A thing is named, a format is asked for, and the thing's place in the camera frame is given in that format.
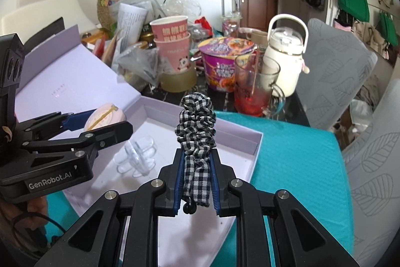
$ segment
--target checkered scrunchie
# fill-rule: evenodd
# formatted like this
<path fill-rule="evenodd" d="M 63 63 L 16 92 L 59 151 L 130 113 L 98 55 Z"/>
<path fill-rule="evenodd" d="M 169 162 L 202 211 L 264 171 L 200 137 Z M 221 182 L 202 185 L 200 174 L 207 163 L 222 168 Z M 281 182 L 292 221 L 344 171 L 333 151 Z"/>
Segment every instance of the checkered scrunchie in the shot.
<path fill-rule="evenodd" d="M 192 197 L 197 205 L 208 207 L 210 196 L 209 151 L 215 147 L 216 116 L 210 98 L 201 93 L 183 97 L 184 110 L 175 129 L 177 141 L 185 151 L 182 198 Z"/>

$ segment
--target pink round container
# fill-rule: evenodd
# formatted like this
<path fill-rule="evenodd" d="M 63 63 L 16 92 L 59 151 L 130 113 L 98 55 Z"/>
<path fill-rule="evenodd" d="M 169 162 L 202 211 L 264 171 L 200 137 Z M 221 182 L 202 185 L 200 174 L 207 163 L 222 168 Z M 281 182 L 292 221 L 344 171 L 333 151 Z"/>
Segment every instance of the pink round container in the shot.
<path fill-rule="evenodd" d="M 188 34 L 187 16 L 168 16 L 150 22 L 155 41 L 176 41 Z"/>
<path fill-rule="evenodd" d="M 155 41 L 159 48 L 158 56 L 165 74 L 180 74 L 190 68 L 189 38 L 190 35 L 186 33 L 186 37 L 177 41 Z"/>
<path fill-rule="evenodd" d="M 235 91 L 235 59 L 253 50 L 254 43 L 238 38 L 213 38 L 199 44 L 207 84 L 216 91 Z"/>

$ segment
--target yellow rubber band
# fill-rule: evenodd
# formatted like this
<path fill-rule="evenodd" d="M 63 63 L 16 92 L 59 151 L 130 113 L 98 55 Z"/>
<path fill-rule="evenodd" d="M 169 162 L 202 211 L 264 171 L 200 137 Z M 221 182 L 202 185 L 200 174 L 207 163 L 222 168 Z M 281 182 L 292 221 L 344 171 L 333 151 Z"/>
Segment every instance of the yellow rubber band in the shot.
<path fill-rule="evenodd" d="M 112 105 L 111 108 L 110 108 L 106 113 L 104 113 L 103 115 L 101 115 L 101 117 L 100 117 L 99 119 L 97 119 L 97 120 L 93 123 L 93 125 L 91 125 L 91 126 L 87 129 L 87 131 L 92 130 L 94 127 L 96 127 L 96 126 L 100 123 L 100 121 L 102 121 L 105 117 L 107 117 L 112 111 L 117 111 L 117 110 L 118 110 L 118 108 L 117 108 L 115 105 Z"/>

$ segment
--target glass mug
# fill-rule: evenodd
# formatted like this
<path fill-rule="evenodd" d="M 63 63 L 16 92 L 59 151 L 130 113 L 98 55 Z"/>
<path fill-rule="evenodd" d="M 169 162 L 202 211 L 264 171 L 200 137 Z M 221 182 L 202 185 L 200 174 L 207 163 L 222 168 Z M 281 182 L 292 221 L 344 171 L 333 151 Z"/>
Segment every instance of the glass mug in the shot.
<path fill-rule="evenodd" d="M 235 59 L 235 108 L 248 116 L 272 118 L 283 109 L 286 98 L 276 85 L 281 67 L 269 57 L 246 54 Z M 277 107 L 271 105 L 273 91 L 279 98 Z"/>

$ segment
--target teal table surface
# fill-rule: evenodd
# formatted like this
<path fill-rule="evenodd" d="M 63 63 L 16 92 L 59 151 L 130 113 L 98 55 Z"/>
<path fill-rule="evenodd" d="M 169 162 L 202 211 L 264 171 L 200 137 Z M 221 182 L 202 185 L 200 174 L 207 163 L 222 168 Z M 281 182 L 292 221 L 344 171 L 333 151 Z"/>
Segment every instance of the teal table surface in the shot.
<path fill-rule="evenodd" d="M 237 113 L 217 112 L 217 117 L 263 133 L 251 184 L 275 193 L 287 189 L 351 254 L 353 209 L 349 181 L 339 146 L 332 133 Z M 62 192 L 48 196 L 49 216 L 69 228 L 78 216 Z M 52 224 L 47 237 L 61 235 Z M 267 232 L 270 253 L 271 237 Z M 236 228 L 232 227 L 212 267 L 236 266 Z"/>

